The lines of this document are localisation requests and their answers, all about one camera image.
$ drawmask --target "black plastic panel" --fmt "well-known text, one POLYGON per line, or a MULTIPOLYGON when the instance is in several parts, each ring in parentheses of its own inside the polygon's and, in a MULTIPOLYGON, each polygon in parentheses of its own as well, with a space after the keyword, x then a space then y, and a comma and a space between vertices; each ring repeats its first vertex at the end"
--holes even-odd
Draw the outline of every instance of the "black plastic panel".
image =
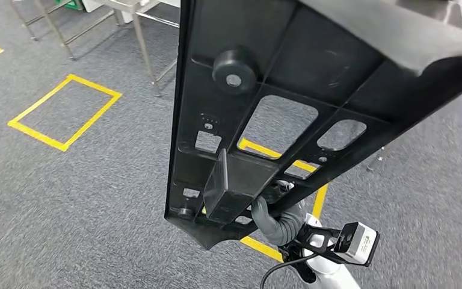
MULTIPOLYGON (((440 22, 442 1, 397 1, 421 14, 384 0, 303 2, 182 1, 165 218, 207 249, 256 229, 234 220, 250 217, 245 208, 258 195, 277 215, 462 94, 462 30, 440 22), (247 86, 233 88, 226 74, 244 77, 247 86), (237 148, 269 95, 318 112, 275 160, 237 148), (319 147, 340 120, 367 128, 343 149, 319 147), (216 153, 194 147, 199 131, 221 137, 216 153), (285 174, 296 160, 321 168, 307 179, 285 174), (278 180, 295 187, 281 191, 278 180), (185 197, 184 188, 201 193, 185 197)), ((453 5, 445 19, 461 26, 453 5)))

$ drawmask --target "table leg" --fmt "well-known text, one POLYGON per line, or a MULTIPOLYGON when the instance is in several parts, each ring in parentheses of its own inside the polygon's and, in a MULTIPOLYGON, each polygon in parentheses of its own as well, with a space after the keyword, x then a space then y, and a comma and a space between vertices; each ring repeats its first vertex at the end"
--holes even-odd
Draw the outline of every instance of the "table leg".
POLYGON ((59 31, 59 29, 57 28, 57 26, 54 24, 54 22, 52 21, 49 13, 47 13, 47 11, 45 10, 45 7, 42 5, 42 3, 40 2, 40 0, 34 0, 34 2, 36 3, 36 6, 38 6, 38 9, 42 12, 42 15, 45 19, 47 19, 47 21, 49 22, 49 25, 51 26, 52 30, 54 30, 57 38, 59 39, 59 41, 61 42, 61 46, 65 48, 66 52, 68 53, 68 56, 70 57, 70 59, 75 59, 75 57, 73 56, 73 53, 72 51, 70 50, 70 48, 68 47, 68 44, 66 44, 66 42, 64 41, 64 38, 63 38, 63 35, 61 34, 61 31, 59 31))
POLYGON ((153 73, 153 69, 150 65, 148 51, 146 49, 146 44, 144 43, 143 30, 141 29, 141 24, 139 22, 139 18, 137 14, 132 13, 132 21, 134 23, 135 33, 137 35, 137 40, 139 41, 139 46, 141 47, 141 52, 143 53, 144 64, 146 65, 146 71, 152 79, 153 93, 155 94, 155 96, 159 96, 160 90, 156 82, 155 74, 153 73))
POLYGON ((36 39, 36 36, 34 35, 34 33, 32 32, 31 28, 29 27, 29 25, 27 25, 27 22, 26 20, 22 17, 22 15, 20 15, 20 12, 19 10, 17 9, 17 7, 15 6, 15 1, 14 0, 10 0, 10 4, 11 4, 11 7, 13 9, 13 12, 15 12, 15 14, 17 15, 17 17, 20 19, 20 21, 22 21, 22 26, 25 27, 25 29, 27 29, 27 31, 29 32, 29 34, 31 35, 31 39, 33 40, 38 40, 36 39))

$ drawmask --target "metal table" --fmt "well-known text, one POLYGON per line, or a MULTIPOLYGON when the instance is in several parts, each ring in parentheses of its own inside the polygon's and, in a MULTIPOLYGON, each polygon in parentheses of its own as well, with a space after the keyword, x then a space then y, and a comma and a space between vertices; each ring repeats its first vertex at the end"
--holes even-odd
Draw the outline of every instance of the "metal table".
MULTIPOLYGON (((41 15, 38 15, 36 16, 35 18, 31 19, 31 20, 25 20, 22 15, 20 15, 19 13, 19 10, 17 9, 16 7, 16 1, 15 0, 10 0, 10 4, 11 4, 11 7, 13 8, 13 11, 15 12, 15 14, 17 14, 17 17, 20 19, 20 21, 22 21, 23 23, 23 26, 27 29, 27 31, 29 32, 29 34, 31 35, 31 38, 33 40, 37 40, 36 36, 34 35, 34 33, 32 32, 31 28, 29 27, 30 25, 32 25, 33 23, 37 22, 38 20, 40 19, 43 19, 45 18, 47 20, 47 22, 49 22, 49 25, 51 26, 51 29, 55 32, 58 40, 60 41, 61 43, 61 46, 65 48, 66 52, 68 53, 68 56, 70 57, 70 59, 73 59, 75 60, 76 57, 74 56, 72 50, 70 49, 69 47, 69 44, 73 41, 75 41, 77 38, 79 38, 80 36, 84 35, 86 32, 88 32, 89 30, 93 29, 94 27, 96 27, 96 25, 102 23, 103 21, 105 21, 107 18, 111 17, 112 15, 114 15, 115 19, 116 19, 116 24, 118 26, 120 26, 121 24, 123 24, 123 19, 121 17, 121 14, 120 13, 117 13, 116 10, 112 10, 110 11, 109 13, 107 13, 106 15, 102 16, 100 19, 98 19, 97 21, 95 21, 95 23, 91 24, 89 27, 87 27, 86 29, 84 29, 82 32, 78 33, 78 34, 75 34, 74 36, 71 36, 70 38, 68 38, 67 40, 64 39, 64 36, 63 34, 61 33, 61 31, 59 30, 59 28, 56 26, 56 24, 54 23, 54 21, 52 21, 51 17, 50 17, 50 14, 57 11, 59 8, 65 6, 66 4, 68 4, 71 0, 63 0, 61 1, 59 4, 53 6, 52 8, 46 10, 45 7, 42 5, 42 3, 40 2, 40 0, 34 0, 36 6, 38 7, 38 9, 41 11, 41 15)), ((77 4, 78 7, 82 7, 82 4, 81 4, 81 0, 74 0, 75 3, 77 4)))
POLYGON ((148 50, 146 48, 146 43, 144 41, 143 30, 141 28, 141 24, 139 22, 138 16, 146 17, 148 19, 151 19, 151 20, 154 20, 159 23, 163 23, 163 24, 175 27, 175 28, 179 28, 180 27, 179 24, 141 12, 144 10, 149 10, 153 8, 154 6, 156 6, 157 4, 159 4, 159 1, 156 1, 156 0, 149 1, 145 6, 141 6, 140 0, 94 0, 94 1, 101 3, 103 5, 109 6, 114 10, 120 10, 122 12, 129 13, 132 16, 132 22, 134 23, 137 40, 139 41, 139 46, 143 54, 146 71, 152 79, 151 83, 153 85, 153 92, 155 95, 160 95, 158 81, 160 81, 160 79, 162 79, 162 77, 164 77, 165 74, 167 74, 167 72, 169 72, 169 70, 171 70, 176 65, 176 59, 173 60, 169 65, 167 65, 158 74, 158 76, 155 75, 152 69, 152 66, 151 66, 148 50))

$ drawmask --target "black cable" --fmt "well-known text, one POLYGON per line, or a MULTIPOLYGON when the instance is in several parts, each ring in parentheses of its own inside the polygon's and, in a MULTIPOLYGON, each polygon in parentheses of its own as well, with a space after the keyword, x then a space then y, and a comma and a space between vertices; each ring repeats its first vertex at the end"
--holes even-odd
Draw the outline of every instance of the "black cable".
POLYGON ((282 264, 279 264, 279 265, 275 265, 274 267, 270 268, 270 270, 266 271, 266 273, 263 275, 263 278, 261 279, 261 283, 259 284, 259 289, 264 289, 265 288, 266 279, 270 276, 270 274, 274 273, 275 270, 286 267, 286 266, 290 266, 290 265, 293 265, 293 264, 296 264, 296 263, 305 262, 305 261, 307 261, 309 259, 312 259, 312 258, 314 258, 316 256, 318 256, 318 254, 314 253, 314 254, 309 255, 307 257, 304 257, 304 258, 300 258, 300 259, 296 259, 296 260, 289 261, 289 262, 286 262, 286 263, 282 263, 282 264))

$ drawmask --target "rectangular cutout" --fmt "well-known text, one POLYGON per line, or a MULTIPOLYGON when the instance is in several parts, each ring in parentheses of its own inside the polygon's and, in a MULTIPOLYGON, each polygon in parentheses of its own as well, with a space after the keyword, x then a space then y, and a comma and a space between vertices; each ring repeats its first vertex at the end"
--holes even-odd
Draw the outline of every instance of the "rectangular cutout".
POLYGON ((357 120, 340 120, 318 139, 317 144, 322 149, 340 151, 360 137, 366 129, 367 126, 357 120))
POLYGON ((184 195, 185 197, 197 198, 197 197, 199 197, 199 193, 200 193, 199 191, 193 190, 193 189, 191 189, 191 188, 184 188, 184 189, 183 189, 183 195, 184 195))
POLYGON ((245 127, 238 142, 238 149, 276 160, 317 117, 316 108, 276 95, 265 96, 259 101, 245 127), (243 139, 268 148, 268 152, 241 147, 239 144, 243 139))
POLYGON ((222 138, 218 135, 213 135, 205 131, 198 131, 194 147, 200 151, 214 154, 217 152, 221 140, 222 138))
POLYGON ((235 219, 235 222, 242 224, 242 225, 248 225, 250 222, 252 222, 252 219, 246 216, 239 216, 238 218, 235 219))
POLYGON ((288 176, 293 176, 299 179, 307 179, 321 166, 315 163, 308 163, 306 161, 297 160, 284 171, 288 176))

